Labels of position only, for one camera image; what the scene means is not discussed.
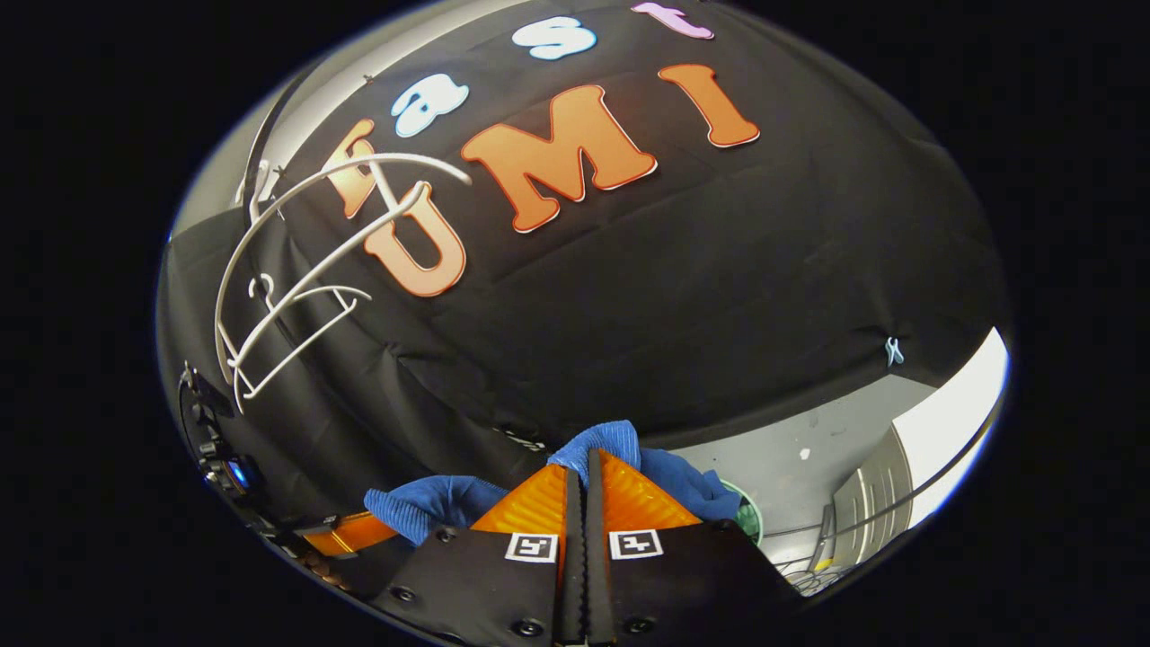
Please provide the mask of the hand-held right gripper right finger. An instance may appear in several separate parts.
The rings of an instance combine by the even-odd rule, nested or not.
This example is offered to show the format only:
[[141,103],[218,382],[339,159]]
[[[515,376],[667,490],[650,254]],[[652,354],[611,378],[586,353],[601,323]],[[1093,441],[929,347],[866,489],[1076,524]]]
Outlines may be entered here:
[[591,646],[756,646],[805,598],[736,519],[700,519],[641,471],[588,450],[584,630]]

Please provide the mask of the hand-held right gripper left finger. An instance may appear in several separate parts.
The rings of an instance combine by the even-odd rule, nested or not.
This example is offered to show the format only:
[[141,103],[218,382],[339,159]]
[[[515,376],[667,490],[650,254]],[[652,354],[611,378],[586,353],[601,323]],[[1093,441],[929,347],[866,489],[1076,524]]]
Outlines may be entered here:
[[408,552],[370,599],[435,644],[567,646],[586,640],[578,473],[544,465],[504,491],[436,476],[416,492],[373,492],[368,510]]

